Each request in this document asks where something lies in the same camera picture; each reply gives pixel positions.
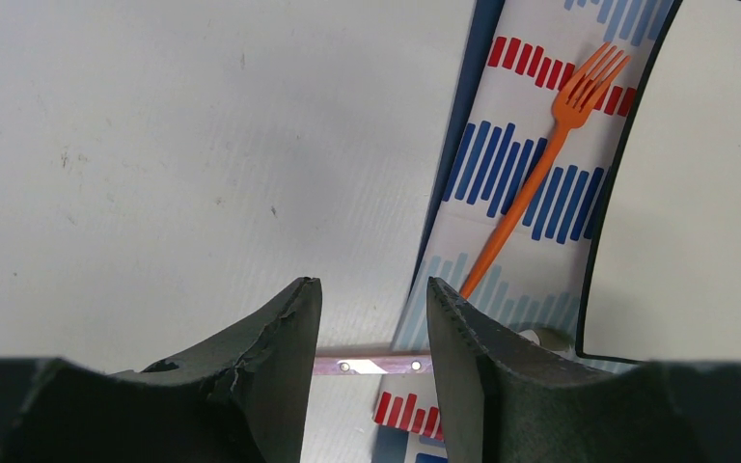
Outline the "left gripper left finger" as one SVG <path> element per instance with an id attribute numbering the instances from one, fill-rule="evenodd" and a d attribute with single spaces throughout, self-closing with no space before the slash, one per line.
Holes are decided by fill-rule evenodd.
<path id="1" fill-rule="evenodd" d="M 296 462 L 321 307 L 299 278 L 140 371 L 0 358 L 0 462 Z"/>

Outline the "white square plate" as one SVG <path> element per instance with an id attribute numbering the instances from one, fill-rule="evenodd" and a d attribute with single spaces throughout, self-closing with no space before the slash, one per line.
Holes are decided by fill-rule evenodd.
<path id="1" fill-rule="evenodd" d="M 594 225 L 582 358 L 741 362 L 741 1 L 677 1 Z"/>

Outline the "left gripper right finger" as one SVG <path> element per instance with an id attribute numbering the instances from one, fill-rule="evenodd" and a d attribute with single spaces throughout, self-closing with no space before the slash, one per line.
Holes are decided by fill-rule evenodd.
<path id="1" fill-rule="evenodd" d="M 741 363 L 590 368 L 437 278 L 426 318 L 452 462 L 741 462 Z"/>

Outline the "silver spoon pink handle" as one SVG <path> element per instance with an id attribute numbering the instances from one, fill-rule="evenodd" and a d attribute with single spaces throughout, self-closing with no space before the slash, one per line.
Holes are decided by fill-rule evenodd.
<path id="1" fill-rule="evenodd" d="M 519 332 L 523 338 L 557 354 L 569 352 L 574 341 L 552 328 L 532 328 Z M 429 352 L 392 353 L 363 358 L 316 356 L 313 375 L 407 375 L 433 372 Z"/>

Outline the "orange plastic fork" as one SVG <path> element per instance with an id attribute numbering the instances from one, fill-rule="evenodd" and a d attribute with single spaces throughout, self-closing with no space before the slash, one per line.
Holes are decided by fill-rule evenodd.
<path id="1" fill-rule="evenodd" d="M 526 212 L 541 182 L 550 172 L 566 142 L 569 132 L 582 127 L 590 117 L 596 102 L 608 91 L 614 80 L 630 62 L 631 57 L 621 48 L 603 43 L 559 90 L 551 108 L 554 129 L 543 154 L 529 173 L 508 212 L 491 233 L 459 293 L 470 297 L 499 256 L 519 220 Z"/>

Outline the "patterned cloth napkin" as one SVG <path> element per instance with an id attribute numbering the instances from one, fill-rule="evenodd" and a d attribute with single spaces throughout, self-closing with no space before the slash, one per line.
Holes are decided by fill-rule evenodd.
<path id="1" fill-rule="evenodd" d="M 426 287 L 460 288 L 488 236 L 535 169 L 558 91 L 601 44 L 630 62 L 572 131 L 516 228 L 470 296 L 533 340 L 555 334 L 573 356 L 580 296 L 604 183 L 668 1 L 479 1 L 411 291 L 392 341 L 422 353 Z"/>

